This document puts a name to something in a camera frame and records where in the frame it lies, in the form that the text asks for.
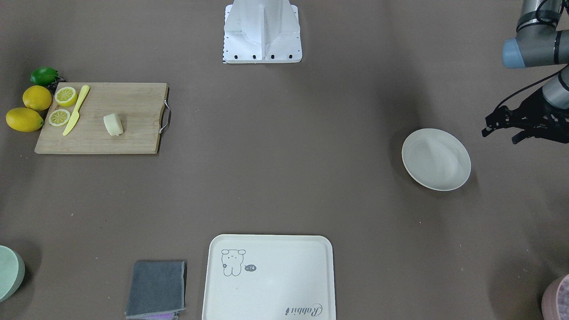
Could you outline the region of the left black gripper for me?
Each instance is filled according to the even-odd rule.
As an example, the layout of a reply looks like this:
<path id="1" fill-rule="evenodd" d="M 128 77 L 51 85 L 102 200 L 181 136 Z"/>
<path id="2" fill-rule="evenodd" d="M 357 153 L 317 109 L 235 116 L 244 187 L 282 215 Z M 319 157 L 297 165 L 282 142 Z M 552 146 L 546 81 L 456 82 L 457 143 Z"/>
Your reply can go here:
<path id="1" fill-rule="evenodd" d="M 526 138 L 542 138 L 567 144 L 569 142 L 568 109 L 560 109 L 546 100 L 542 89 L 527 97 L 512 111 L 511 124 L 521 129 L 512 136 L 512 143 L 518 144 Z"/>

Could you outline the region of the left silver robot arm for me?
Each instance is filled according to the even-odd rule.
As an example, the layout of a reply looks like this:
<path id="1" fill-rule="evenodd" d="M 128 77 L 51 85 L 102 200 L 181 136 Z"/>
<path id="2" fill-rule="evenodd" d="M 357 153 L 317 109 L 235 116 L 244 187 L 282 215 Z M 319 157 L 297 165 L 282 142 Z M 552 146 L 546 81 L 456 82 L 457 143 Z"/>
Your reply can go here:
<path id="1" fill-rule="evenodd" d="M 514 143 L 529 137 L 568 142 L 568 31 L 557 30 L 565 10 L 566 0 L 525 0 L 516 36 L 504 42 L 502 62 L 507 68 L 564 65 L 510 111 L 512 126 L 521 129 Z"/>

